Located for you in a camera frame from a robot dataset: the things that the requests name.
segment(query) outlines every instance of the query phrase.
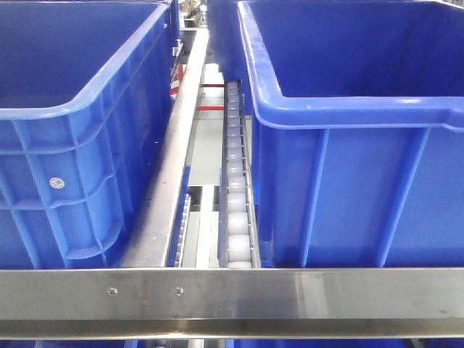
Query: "bolt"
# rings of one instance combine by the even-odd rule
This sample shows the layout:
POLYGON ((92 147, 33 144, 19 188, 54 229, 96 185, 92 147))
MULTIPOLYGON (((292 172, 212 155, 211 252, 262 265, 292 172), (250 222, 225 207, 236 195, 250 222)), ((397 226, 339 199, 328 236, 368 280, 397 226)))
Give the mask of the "bolt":
POLYGON ((177 286, 174 289, 174 294, 176 294, 177 296, 182 296, 183 295, 183 288, 181 288, 180 286, 177 286))
POLYGON ((107 290, 107 294, 110 296, 117 295, 117 289, 114 286, 110 286, 107 290))

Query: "metal beam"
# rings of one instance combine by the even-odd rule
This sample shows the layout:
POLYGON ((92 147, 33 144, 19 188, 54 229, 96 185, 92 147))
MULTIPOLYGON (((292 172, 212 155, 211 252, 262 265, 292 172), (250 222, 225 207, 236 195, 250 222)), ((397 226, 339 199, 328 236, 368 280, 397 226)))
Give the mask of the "metal beam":
POLYGON ((197 30, 186 71, 171 112, 165 144, 133 229, 124 267, 166 266, 175 214, 182 188, 183 171, 202 83, 208 31, 197 30))
POLYGON ((0 271, 0 339, 464 336, 464 268, 0 271))

